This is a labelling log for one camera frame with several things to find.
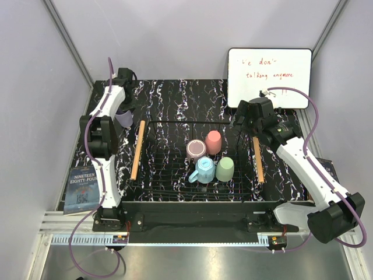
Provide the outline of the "green plastic cup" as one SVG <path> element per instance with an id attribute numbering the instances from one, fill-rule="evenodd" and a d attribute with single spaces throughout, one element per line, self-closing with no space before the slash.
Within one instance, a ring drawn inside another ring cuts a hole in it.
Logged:
<path id="1" fill-rule="evenodd" d="M 234 161 L 230 157 L 223 157 L 216 167 L 216 178 L 221 182 L 228 182 L 234 175 Z"/>

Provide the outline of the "pink plastic cup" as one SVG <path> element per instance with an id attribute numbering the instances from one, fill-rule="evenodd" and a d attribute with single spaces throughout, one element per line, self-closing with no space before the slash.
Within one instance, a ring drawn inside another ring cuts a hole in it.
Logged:
<path id="1" fill-rule="evenodd" d="M 221 151 L 221 134 L 217 130 L 210 131 L 205 138 L 207 154 L 216 155 Z"/>

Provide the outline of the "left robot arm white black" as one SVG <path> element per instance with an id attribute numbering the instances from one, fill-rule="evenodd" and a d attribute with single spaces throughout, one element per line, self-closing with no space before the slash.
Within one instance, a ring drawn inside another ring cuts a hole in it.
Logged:
<path id="1" fill-rule="evenodd" d="M 133 125 L 132 89 L 137 76 L 129 68 L 119 68 L 110 78 L 95 109 L 79 120 L 82 141 L 97 175 L 99 206 L 94 224 L 114 231 L 126 223 L 115 176 L 115 156 L 122 130 Z"/>

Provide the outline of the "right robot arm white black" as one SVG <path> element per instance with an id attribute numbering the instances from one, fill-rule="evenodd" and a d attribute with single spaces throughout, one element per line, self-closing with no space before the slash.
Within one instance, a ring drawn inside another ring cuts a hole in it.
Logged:
<path id="1" fill-rule="evenodd" d="M 250 137 L 258 138 L 272 150 L 300 179 L 314 205 L 282 202 L 265 216 L 265 226 L 278 231 L 284 225 L 308 229 L 321 243 L 328 243 L 356 226 L 361 228 L 365 245 L 367 233 L 361 221 L 365 200 L 359 193 L 350 194 L 323 168 L 308 151 L 297 125 L 284 121 L 267 97 L 241 100 L 230 124 L 240 125 Z"/>

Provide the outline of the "lavender plastic cup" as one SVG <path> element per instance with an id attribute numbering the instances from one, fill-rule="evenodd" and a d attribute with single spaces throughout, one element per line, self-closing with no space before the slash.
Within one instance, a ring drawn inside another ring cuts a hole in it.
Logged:
<path id="1" fill-rule="evenodd" d="M 132 113 L 130 110 L 122 111 L 118 109 L 115 118 L 123 128 L 130 128 L 133 124 Z"/>

